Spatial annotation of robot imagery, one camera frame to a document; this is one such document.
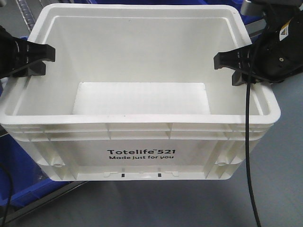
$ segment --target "black cable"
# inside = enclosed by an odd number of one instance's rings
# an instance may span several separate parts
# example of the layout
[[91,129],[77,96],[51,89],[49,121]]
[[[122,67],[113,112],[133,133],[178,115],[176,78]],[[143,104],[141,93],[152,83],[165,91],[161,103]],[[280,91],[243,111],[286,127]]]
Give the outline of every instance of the black cable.
[[13,184],[13,178],[11,177],[9,171],[5,168],[5,166],[3,164],[0,163],[0,168],[3,169],[3,172],[5,172],[5,174],[8,176],[9,178],[9,197],[8,197],[8,202],[6,204],[5,210],[4,210],[4,214],[3,214],[3,219],[2,219],[2,224],[1,227],[4,227],[5,225],[5,221],[6,221],[6,217],[8,215],[8,211],[9,211],[9,206],[10,206],[10,201],[11,201],[11,197],[13,195],[13,189],[14,189],[14,184]]
[[247,176],[247,184],[248,184],[248,190],[250,193],[250,201],[252,205],[252,209],[254,212],[255,220],[258,227],[261,227],[261,222],[259,219],[257,206],[255,202],[254,192],[252,189],[252,183],[251,183],[251,174],[250,174],[250,86],[251,86],[251,75],[253,72],[256,56],[258,49],[260,47],[263,34],[268,29],[268,26],[264,28],[262,31],[262,34],[260,35],[259,39],[255,43],[255,48],[252,50],[252,58],[251,58],[251,64],[250,64],[250,71],[248,73],[247,77],[247,87],[246,87],[246,105],[245,105],[245,161],[246,161],[246,176]]

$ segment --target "yellow warning sticker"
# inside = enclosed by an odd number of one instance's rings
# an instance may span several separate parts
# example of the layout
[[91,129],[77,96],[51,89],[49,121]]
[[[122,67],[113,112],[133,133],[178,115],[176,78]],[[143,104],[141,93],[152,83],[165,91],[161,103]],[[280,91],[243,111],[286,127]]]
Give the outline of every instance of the yellow warning sticker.
[[282,41],[283,39],[285,39],[286,37],[288,37],[288,28],[289,28],[289,23],[290,21],[288,21],[285,25],[283,25],[283,27],[280,30],[280,34],[279,34],[279,40]]

